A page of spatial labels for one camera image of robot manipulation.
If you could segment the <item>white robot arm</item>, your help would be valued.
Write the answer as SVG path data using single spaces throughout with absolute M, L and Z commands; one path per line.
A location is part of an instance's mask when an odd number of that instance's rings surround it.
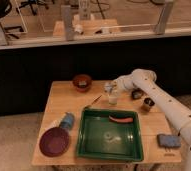
M 156 73 L 152 70 L 135 69 L 129 75 L 114 79 L 112 84 L 118 93 L 139 88 L 155 102 L 189 145 L 184 171 L 191 171 L 191 110 L 162 90 L 155 83 L 156 79 Z

